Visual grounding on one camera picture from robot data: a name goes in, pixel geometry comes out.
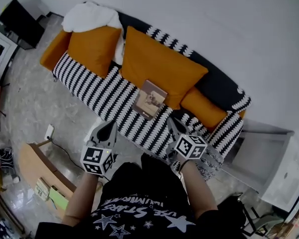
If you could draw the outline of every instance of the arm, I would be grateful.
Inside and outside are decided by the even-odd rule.
[[[178,155],[178,160],[183,163],[185,159]],[[199,173],[195,163],[188,161],[181,170],[188,194],[189,203],[198,219],[204,212],[217,210],[216,201],[208,185]]]
[[[98,176],[84,173],[79,186],[66,207],[62,224],[73,227],[90,215],[98,181]]]

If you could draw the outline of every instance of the white wall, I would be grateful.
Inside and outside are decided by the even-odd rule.
[[[85,0],[42,0],[57,14]],[[187,43],[252,96],[247,118],[299,136],[299,0],[93,0]]]

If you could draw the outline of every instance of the wooden table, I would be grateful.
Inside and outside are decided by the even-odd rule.
[[[50,162],[50,160],[39,149],[50,141],[35,144],[24,143],[19,152],[19,167],[21,175],[27,181],[27,183],[35,188],[36,182],[39,178],[42,178],[48,186],[55,186],[62,195],[68,200],[72,197],[76,187],[71,183],[56,167]],[[59,218],[63,218],[64,210],[59,206],[53,205],[51,200],[46,202],[48,207],[55,212]]]

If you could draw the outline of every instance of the small box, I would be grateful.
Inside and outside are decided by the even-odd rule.
[[[207,147],[201,136],[181,134],[175,150],[185,159],[200,159]]]
[[[105,175],[114,163],[111,149],[84,146],[81,153],[81,164],[88,173]]]
[[[39,178],[35,184],[34,192],[43,200],[47,201],[49,197],[50,187],[44,182],[42,178]]]

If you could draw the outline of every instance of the electrical cable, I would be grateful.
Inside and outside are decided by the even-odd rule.
[[[58,146],[60,149],[62,149],[62,150],[69,156],[69,159],[71,160],[71,162],[72,162],[75,166],[77,166],[78,168],[80,168],[81,170],[84,171],[84,169],[83,169],[81,166],[77,165],[77,164],[72,160],[70,154],[69,154],[64,148],[62,148],[60,145],[56,144],[56,143],[55,143],[49,136],[47,136],[47,139],[50,140],[55,146]]]
[[[72,162],[75,166],[77,166],[78,168],[80,168],[80,169],[82,169],[82,170],[84,171],[84,169],[83,169],[81,166],[77,165],[77,164],[72,160],[70,154],[69,154],[64,148],[62,148],[60,145],[56,144],[56,143],[55,143],[49,136],[47,136],[47,139],[50,140],[55,146],[58,146],[60,149],[63,149],[63,151],[69,156],[71,162]]]

